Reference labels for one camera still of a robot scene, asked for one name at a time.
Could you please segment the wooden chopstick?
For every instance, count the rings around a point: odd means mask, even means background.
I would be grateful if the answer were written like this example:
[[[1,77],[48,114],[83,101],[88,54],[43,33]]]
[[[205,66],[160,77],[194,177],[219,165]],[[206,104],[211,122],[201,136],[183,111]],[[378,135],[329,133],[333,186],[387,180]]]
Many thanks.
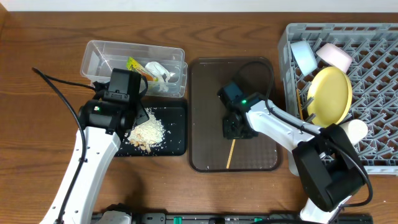
[[[226,169],[230,168],[230,164],[231,164],[231,159],[232,159],[233,152],[234,152],[235,143],[236,143],[236,140],[233,139],[232,143],[231,143],[230,150],[229,150],[228,160],[227,160],[227,163],[226,163]]]
[[[304,120],[304,119],[303,119],[302,104],[301,104],[299,89],[296,89],[296,96],[297,96],[297,104],[298,104],[299,116],[300,116],[300,119],[301,119],[301,120]]]

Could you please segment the clear plastic waste bin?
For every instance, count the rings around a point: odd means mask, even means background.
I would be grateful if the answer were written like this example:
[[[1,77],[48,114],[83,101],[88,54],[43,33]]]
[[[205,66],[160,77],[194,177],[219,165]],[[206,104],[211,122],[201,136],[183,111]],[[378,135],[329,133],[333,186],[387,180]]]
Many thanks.
[[[129,58],[133,58],[142,66],[158,62],[170,73],[169,80],[165,82],[149,80],[147,96],[184,96],[188,65],[185,62],[185,52],[180,48],[91,40],[86,46],[80,74],[93,83],[107,83],[114,68],[127,69]]]

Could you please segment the green yellow snack wrapper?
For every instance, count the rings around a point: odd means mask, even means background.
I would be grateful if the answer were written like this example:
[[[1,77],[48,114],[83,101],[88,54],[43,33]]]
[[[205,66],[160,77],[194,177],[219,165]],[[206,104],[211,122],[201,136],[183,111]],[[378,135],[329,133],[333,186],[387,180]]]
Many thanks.
[[[143,67],[138,61],[136,61],[132,57],[128,58],[126,68],[130,71],[141,74],[142,76],[146,77],[148,81],[156,82],[158,80],[145,67]]]

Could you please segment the yellow plastic plate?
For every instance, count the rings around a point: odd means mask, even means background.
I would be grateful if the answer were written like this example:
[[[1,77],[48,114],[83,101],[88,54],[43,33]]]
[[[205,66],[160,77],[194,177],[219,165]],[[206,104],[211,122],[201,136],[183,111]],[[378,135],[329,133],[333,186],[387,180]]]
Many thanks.
[[[307,93],[312,123],[327,127],[341,123],[351,106],[353,91],[348,76],[336,67],[326,67],[317,73]]]

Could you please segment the pale green plastic cup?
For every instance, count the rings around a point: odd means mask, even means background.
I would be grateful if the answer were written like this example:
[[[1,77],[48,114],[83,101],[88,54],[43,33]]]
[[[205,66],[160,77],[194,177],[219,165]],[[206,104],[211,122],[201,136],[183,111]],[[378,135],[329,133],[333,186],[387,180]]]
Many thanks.
[[[359,143],[368,134],[368,126],[364,121],[353,119],[340,124],[352,145]]]

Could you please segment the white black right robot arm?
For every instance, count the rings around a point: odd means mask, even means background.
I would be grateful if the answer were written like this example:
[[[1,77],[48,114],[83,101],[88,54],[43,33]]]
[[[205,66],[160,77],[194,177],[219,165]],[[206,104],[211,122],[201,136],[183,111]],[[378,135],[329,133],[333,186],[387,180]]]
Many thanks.
[[[300,223],[332,223],[362,187],[372,191],[368,173],[354,145],[367,135],[358,119],[325,128],[306,123],[278,108],[267,96],[247,96],[231,82],[217,92],[227,110],[226,139],[252,139],[264,134],[292,154],[294,169],[308,200]]]

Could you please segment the pink bowl with food scraps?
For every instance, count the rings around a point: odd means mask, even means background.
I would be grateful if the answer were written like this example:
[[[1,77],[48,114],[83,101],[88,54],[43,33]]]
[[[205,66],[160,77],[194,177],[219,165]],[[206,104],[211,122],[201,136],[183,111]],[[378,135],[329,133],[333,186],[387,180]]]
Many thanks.
[[[352,58],[336,45],[326,43],[323,47],[316,51],[316,54],[331,66],[347,73],[352,63]]]

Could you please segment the black food waste tray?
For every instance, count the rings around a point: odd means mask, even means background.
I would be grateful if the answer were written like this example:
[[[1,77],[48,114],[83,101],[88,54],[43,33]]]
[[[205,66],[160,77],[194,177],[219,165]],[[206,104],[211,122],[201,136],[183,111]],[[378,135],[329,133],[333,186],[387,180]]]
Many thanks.
[[[173,101],[145,101],[146,109],[159,120],[164,129],[164,139],[157,146],[151,147],[150,152],[135,147],[126,135],[116,157],[136,156],[181,156],[187,149],[187,104],[183,100]]]

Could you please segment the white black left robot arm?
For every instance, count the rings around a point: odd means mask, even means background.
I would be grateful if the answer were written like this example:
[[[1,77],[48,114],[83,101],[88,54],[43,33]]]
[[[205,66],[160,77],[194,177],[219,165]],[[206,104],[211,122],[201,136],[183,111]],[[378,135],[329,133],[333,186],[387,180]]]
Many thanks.
[[[72,110],[78,131],[73,154],[43,223],[90,223],[110,162],[125,134],[148,121],[142,105],[146,91],[140,73],[115,68],[110,82],[79,111]]]

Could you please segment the light blue plastic bowl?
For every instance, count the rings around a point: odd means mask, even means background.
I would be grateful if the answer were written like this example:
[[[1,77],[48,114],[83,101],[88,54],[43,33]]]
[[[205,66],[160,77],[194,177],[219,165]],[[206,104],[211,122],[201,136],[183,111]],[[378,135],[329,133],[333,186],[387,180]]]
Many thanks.
[[[307,41],[294,42],[290,47],[295,61],[304,76],[309,75],[317,68],[317,61]]]

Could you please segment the pile of white rice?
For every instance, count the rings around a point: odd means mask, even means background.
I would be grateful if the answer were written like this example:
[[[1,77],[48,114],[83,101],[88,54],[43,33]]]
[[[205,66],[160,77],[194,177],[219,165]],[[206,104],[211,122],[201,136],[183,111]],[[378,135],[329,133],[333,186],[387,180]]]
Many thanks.
[[[146,109],[149,120],[132,129],[127,138],[135,147],[150,152],[150,148],[157,146],[164,139],[165,129],[162,123],[155,118],[152,111]]]

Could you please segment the grey dishwasher rack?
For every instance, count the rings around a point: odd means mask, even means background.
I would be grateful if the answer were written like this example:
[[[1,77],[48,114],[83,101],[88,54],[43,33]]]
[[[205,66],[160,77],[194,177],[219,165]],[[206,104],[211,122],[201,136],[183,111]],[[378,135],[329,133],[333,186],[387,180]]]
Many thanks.
[[[308,115],[307,93],[315,75],[327,63],[316,58],[317,68],[304,76],[290,45],[307,41],[313,51],[334,44],[352,59],[347,76],[353,100],[345,121],[360,119],[368,135],[355,150],[368,174],[397,175],[397,24],[396,23],[291,23],[279,43],[280,79],[284,84],[288,113],[300,118],[296,89],[299,89],[303,118]]]

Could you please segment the white napkin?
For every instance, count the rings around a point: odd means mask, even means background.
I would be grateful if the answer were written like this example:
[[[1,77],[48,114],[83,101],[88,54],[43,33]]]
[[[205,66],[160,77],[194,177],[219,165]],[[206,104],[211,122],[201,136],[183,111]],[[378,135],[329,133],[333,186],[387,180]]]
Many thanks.
[[[163,67],[159,62],[149,62],[145,65],[145,69],[152,74],[152,76],[159,82],[160,91],[168,91],[167,86],[171,73]]]

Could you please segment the dark brown serving tray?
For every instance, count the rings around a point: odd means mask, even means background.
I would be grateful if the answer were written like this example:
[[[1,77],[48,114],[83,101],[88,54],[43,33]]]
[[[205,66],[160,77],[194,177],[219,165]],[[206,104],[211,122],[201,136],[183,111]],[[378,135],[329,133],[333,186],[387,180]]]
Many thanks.
[[[230,168],[226,169],[232,140],[223,137],[226,108],[219,89],[234,80],[243,92],[265,94],[271,62],[264,57],[198,58],[189,68],[190,165],[198,172],[243,172],[276,170],[283,161],[281,147],[259,134],[237,139]]]

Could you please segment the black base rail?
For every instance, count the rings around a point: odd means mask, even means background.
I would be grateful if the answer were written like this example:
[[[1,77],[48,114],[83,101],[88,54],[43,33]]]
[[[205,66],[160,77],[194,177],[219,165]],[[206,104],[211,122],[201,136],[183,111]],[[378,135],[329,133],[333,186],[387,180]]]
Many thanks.
[[[105,213],[108,211],[123,212],[127,217],[115,219]],[[167,213],[165,210],[153,210],[150,213],[134,213],[131,209],[122,204],[112,204],[101,213],[94,213],[91,223],[145,223],[145,224],[209,224],[209,223],[254,223],[263,220],[298,220],[299,216],[294,213],[269,213],[269,214],[184,214]]]

